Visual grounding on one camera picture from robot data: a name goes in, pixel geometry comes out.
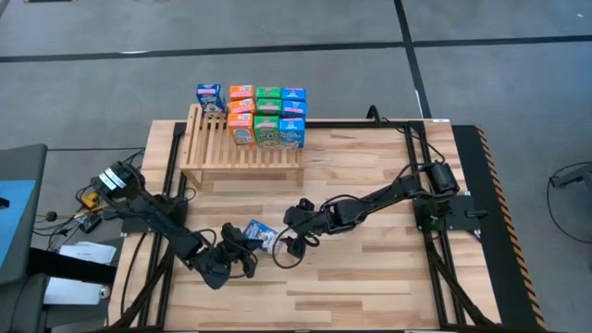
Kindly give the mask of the blue panel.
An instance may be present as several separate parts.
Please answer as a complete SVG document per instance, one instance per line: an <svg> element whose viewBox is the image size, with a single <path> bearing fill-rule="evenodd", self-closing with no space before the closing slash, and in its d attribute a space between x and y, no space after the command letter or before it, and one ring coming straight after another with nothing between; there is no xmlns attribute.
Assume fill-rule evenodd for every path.
<svg viewBox="0 0 592 333"><path fill-rule="evenodd" d="M0 267L6 260L36 181L0 180Z"/></svg>

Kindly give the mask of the black aluminium frame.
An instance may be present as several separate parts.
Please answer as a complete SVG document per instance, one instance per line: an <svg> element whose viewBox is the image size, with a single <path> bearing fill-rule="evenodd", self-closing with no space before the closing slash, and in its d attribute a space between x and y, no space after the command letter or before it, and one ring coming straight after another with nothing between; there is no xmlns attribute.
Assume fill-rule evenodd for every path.
<svg viewBox="0 0 592 333"><path fill-rule="evenodd" d="M319 207L339 194L363 197L414 163L449 164L460 186L455 195L471 196L451 127L434 120L309 120L301 187L283 170L207 172L195 187L179 169L186 127L187 120L153 123L141 173L152 195L186 199L184 226L206 229L208 240L227 222L243 232L252 219L280 233L285 212L301 198ZM318 239L301 259L277 248L277 240L271 254L258 247L253 278L213 290L161 234L129 235L110 323L98 333L500 329L485 256L471 231L418 229L413 200Z"/></svg>

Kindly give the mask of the wooden slatted shelf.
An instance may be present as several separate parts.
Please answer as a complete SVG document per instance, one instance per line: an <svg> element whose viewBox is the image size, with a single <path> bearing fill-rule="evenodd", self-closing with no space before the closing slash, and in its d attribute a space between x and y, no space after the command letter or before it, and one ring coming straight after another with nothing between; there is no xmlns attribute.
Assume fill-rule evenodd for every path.
<svg viewBox="0 0 592 333"><path fill-rule="evenodd" d="M227 129L227 118L206 115L198 104L189 108L179 169L197 188L207 172L293 171L296 184L304 183L303 150L238 145Z"/></svg>

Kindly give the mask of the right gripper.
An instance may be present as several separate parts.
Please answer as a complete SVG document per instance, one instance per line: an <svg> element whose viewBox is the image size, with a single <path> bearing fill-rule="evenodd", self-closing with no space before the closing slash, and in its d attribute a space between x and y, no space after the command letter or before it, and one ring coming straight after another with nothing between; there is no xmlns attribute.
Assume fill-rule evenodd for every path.
<svg viewBox="0 0 592 333"><path fill-rule="evenodd" d="M296 205L285 212L283 222L299 235L328 234L329 208L326 204L322 204L318 210L315 210L315 205L310 200L301 198ZM276 247L286 246L287 252L293 257L304 257L307 247L304 237L277 237Z"/></svg>

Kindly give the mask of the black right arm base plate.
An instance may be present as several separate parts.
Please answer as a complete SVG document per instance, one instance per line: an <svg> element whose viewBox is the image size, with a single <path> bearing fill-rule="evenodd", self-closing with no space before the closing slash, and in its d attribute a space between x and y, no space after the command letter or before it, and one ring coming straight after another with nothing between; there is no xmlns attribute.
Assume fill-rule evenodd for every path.
<svg viewBox="0 0 592 333"><path fill-rule="evenodd" d="M477 210L471 196L413 199L416 226L422 231L480 229L479 219L488 212Z"/></svg>

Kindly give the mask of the blue Frosted Flakes box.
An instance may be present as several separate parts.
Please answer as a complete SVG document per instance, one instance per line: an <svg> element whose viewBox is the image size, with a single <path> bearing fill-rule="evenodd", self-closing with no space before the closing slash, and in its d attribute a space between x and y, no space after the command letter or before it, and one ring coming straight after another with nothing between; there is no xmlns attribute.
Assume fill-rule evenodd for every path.
<svg viewBox="0 0 592 333"><path fill-rule="evenodd" d="M205 114L225 114L226 101L220 84L198 84L196 97Z"/></svg>
<svg viewBox="0 0 592 333"><path fill-rule="evenodd" d="M268 225L252 219L243 231L243 235L249 240L259 240L262 244L259 248L271 254L273 252L273 245L278 237L279 232Z"/></svg>

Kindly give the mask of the black power adapter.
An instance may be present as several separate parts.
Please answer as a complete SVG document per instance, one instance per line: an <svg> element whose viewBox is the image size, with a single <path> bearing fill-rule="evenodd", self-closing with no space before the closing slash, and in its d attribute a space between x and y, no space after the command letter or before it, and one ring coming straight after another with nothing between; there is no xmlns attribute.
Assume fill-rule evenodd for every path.
<svg viewBox="0 0 592 333"><path fill-rule="evenodd" d="M102 222L102 218L95 214L79 216L77 220L79 230L86 234L93 232Z"/></svg>

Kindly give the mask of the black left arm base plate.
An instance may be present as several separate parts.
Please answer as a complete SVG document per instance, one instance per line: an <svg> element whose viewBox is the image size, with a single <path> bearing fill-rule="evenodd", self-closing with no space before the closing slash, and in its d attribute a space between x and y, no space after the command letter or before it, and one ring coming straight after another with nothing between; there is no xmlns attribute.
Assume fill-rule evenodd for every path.
<svg viewBox="0 0 592 333"><path fill-rule="evenodd" d="M144 233L168 231L174 225L180 229L185 225L188 202L182 198L167 198L160 195L151 203L135 200L131 203L131 212L124 212L122 232Z"/></svg>

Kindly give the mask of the grey desk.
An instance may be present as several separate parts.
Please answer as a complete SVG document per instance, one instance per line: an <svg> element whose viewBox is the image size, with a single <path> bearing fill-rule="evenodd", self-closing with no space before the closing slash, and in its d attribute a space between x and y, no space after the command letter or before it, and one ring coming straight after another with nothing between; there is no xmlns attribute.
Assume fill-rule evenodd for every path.
<svg viewBox="0 0 592 333"><path fill-rule="evenodd" d="M35 222L47 146L34 144L0 150L0 180L32 180L16 232L6 244L0 265L0 333L38 333L43 309L46 277L30 274L31 240Z"/></svg>

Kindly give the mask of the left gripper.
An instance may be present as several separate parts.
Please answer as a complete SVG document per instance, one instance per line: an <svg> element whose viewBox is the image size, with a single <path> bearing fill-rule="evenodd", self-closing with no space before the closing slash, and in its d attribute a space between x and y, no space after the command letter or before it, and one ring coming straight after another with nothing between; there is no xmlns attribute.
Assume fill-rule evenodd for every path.
<svg viewBox="0 0 592 333"><path fill-rule="evenodd" d="M213 249L198 253L191 260L193 268L202 276L205 284L213 290L219 290L230 279L253 278L258 258L253 247L239 228L227 222L221 229L222 241ZM242 273L231 274L233 264L243 265Z"/></svg>

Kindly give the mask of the black desk foot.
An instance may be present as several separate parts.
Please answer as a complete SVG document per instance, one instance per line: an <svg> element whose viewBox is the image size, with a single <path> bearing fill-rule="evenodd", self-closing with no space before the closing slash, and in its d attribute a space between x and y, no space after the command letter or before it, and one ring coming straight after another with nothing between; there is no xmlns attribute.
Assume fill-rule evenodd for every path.
<svg viewBox="0 0 592 333"><path fill-rule="evenodd" d="M110 285L115 281L117 269L111 265L97 264L59 253L30 248L27 273Z"/></svg>

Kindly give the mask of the white paper sheet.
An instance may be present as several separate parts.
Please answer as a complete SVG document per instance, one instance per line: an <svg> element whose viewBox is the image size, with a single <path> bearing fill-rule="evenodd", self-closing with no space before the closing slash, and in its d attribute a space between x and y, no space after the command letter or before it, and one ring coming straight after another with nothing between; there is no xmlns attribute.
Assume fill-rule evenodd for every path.
<svg viewBox="0 0 592 333"><path fill-rule="evenodd" d="M45 305L97 305L108 299L111 289L106 285L51 277L46 287Z"/></svg>
<svg viewBox="0 0 592 333"><path fill-rule="evenodd" d="M117 248L111 245L81 241L76 244L62 245L58 252L71 258L109 265L116 251Z"/></svg>

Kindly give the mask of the black mat with hazard stripes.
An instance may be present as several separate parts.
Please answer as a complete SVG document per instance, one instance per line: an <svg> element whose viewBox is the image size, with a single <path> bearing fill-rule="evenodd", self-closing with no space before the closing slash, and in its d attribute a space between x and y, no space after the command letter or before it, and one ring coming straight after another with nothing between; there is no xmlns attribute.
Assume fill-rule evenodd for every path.
<svg viewBox="0 0 592 333"><path fill-rule="evenodd" d="M545 331L485 132L474 125L455 125L452 132L475 207L488 212L480 220L481 241L501 323L507 328Z"/></svg>

